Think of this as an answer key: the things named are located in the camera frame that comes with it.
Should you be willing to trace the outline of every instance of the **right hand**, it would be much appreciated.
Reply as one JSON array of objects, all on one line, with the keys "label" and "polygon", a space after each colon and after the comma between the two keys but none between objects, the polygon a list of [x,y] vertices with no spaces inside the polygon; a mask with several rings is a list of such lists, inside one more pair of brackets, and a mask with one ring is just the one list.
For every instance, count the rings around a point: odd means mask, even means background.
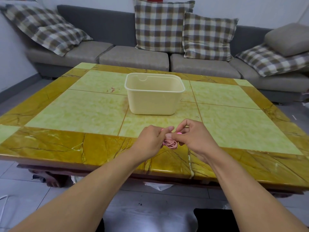
[{"label": "right hand", "polygon": [[165,137],[179,142],[180,145],[186,144],[190,150],[200,156],[209,155],[220,149],[205,125],[196,120],[183,120],[174,133],[168,133]]}]

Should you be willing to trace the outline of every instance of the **left hand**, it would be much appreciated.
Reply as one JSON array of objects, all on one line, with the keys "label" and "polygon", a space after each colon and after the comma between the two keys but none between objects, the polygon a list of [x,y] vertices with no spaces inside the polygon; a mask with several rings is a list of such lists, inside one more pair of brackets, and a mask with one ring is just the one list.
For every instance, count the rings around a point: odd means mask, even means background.
[{"label": "left hand", "polygon": [[141,157],[142,162],[154,157],[162,147],[165,135],[174,130],[174,126],[167,128],[149,125],[145,127],[131,149]]}]

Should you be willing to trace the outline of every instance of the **hand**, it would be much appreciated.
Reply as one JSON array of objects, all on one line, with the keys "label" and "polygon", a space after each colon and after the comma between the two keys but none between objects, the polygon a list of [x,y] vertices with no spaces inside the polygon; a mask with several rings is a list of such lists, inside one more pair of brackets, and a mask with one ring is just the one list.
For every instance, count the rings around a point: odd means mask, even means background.
[{"label": "hand", "polygon": [[220,149],[205,125],[195,120],[183,120],[174,133],[167,133],[165,136],[179,142],[180,145],[186,144],[190,150],[200,156]]},{"label": "hand", "polygon": [[141,157],[142,162],[154,157],[162,147],[165,135],[172,132],[174,126],[161,128],[150,125],[145,127],[131,149]]}]

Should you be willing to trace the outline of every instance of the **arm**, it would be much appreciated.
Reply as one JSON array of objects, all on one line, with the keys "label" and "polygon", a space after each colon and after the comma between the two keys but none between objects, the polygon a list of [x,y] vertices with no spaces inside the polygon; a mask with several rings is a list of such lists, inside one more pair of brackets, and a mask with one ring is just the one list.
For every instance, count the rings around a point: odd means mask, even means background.
[{"label": "arm", "polygon": [[308,232],[301,221],[217,145],[203,123],[186,119],[175,133],[166,136],[186,144],[200,160],[211,166],[240,231]]},{"label": "arm", "polygon": [[133,146],[99,167],[10,232],[95,231],[110,201],[132,172],[155,156],[174,127],[144,128]]}]

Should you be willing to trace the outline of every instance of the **white cable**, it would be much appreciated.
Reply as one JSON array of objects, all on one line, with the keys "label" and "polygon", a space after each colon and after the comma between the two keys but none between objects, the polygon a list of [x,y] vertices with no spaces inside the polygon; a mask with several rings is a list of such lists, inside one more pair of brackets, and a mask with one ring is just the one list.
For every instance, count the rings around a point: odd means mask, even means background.
[{"label": "white cable", "polygon": [[1,212],[1,215],[0,215],[0,225],[1,225],[1,220],[2,220],[2,216],[3,216],[3,212],[4,212],[4,209],[5,209],[5,205],[6,205],[7,201],[8,201],[8,199],[9,199],[9,195],[2,196],[0,198],[0,200],[2,200],[4,198],[6,198],[6,201],[5,201],[4,205],[3,205],[2,212]]}]

